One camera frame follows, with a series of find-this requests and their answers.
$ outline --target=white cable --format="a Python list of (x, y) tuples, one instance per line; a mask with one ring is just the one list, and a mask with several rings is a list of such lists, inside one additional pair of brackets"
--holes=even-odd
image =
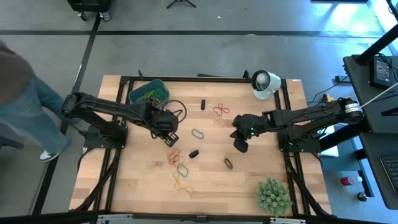
[(383, 92), (381, 92), (380, 94), (378, 94), (377, 96), (375, 96), (373, 99), (369, 100), (368, 102), (366, 102), (365, 104), (361, 105), (361, 108), (363, 108), (364, 106), (372, 103), (372, 101), (374, 101), (375, 99), (379, 98), (381, 95), (385, 94), (385, 92), (389, 91), (390, 89), (394, 88), (395, 86), (398, 85), (398, 82), (393, 84), (390, 88), (384, 90)]

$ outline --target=white sneaker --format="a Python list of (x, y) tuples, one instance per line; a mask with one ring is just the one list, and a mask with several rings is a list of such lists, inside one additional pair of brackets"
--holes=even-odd
[(50, 162), (51, 160), (57, 158), (61, 152), (58, 152), (56, 154), (49, 154), (46, 150), (42, 152), (40, 155), (40, 162)]

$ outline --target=brown jacket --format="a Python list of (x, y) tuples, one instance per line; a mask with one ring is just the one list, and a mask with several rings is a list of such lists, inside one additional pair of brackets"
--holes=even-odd
[(0, 104), (13, 102), (28, 86), (32, 67), (0, 40)]

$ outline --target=keyboard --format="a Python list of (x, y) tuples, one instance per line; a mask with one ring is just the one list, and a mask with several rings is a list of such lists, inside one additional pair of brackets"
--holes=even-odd
[(380, 161), (398, 197), (398, 156), (384, 156)]

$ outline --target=person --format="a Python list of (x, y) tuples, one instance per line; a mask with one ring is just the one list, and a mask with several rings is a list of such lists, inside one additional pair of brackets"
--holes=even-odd
[(35, 75), (29, 62), (0, 40), (0, 123), (41, 145), (41, 162), (56, 158), (70, 144), (43, 111), (46, 107), (70, 123), (61, 112), (62, 104), (61, 96)]

